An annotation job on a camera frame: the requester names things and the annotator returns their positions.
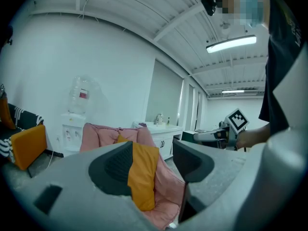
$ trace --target orange pillow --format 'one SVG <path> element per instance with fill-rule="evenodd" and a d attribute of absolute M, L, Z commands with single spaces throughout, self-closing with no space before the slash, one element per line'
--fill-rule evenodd
<path fill-rule="evenodd" d="M 119 135 L 117 142 L 127 139 Z M 157 147 L 133 142 L 133 164 L 128 174 L 128 186 L 131 188 L 132 199 L 141 211 L 155 207 L 154 177 L 159 157 Z"/>
<path fill-rule="evenodd" d="M 0 119 L 2 124 L 7 128 L 16 129 L 16 126 L 11 118 L 7 97 L 0 98 Z"/>

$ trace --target faucet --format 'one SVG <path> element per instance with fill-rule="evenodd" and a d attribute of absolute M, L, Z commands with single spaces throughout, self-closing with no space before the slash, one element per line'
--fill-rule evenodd
<path fill-rule="evenodd" d="M 162 114 L 157 114 L 154 125 L 162 123 Z"/>

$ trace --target black shirt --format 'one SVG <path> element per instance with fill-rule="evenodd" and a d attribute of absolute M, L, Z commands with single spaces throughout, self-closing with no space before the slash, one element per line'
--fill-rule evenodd
<path fill-rule="evenodd" d="M 270 0 L 269 18 L 269 57 L 265 67 L 265 94 L 259 119 L 270 123 L 270 133 L 273 135 L 289 127 L 273 91 L 291 69 L 303 40 L 293 14 L 275 0 Z"/>

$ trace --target white ceiling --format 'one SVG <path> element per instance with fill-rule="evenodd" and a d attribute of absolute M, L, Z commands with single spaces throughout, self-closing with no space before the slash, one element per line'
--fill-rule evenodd
<path fill-rule="evenodd" d="M 85 1 L 34 0 L 32 14 L 83 14 Z M 88 0 L 84 14 L 118 24 L 159 47 L 210 97 L 220 97 L 222 90 L 229 89 L 251 90 L 246 93 L 251 96 L 264 93 L 269 36 L 262 26 L 231 26 L 230 33 L 223 35 L 221 14 L 208 16 L 200 0 Z M 206 51 L 215 42 L 252 34 L 257 36 L 254 45 Z"/>

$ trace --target fluorescent light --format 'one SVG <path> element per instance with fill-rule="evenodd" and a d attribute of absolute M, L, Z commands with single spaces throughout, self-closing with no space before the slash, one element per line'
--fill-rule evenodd
<path fill-rule="evenodd" d="M 222 93 L 243 93 L 244 90 L 223 90 Z"/>
<path fill-rule="evenodd" d="M 213 53 L 217 51 L 221 51 L 224 49 L 241 46 L 241 45 L 247 45 L 247 44 L 255 44 L 257 42 L 257 38 L 255 35 L 250 36 L 244 36 L 239 38 L 233 38 L 226 41 L 222 41 L 216 44 L 212 44 L 207 46 L 206 50 L 208 53 Z"/>

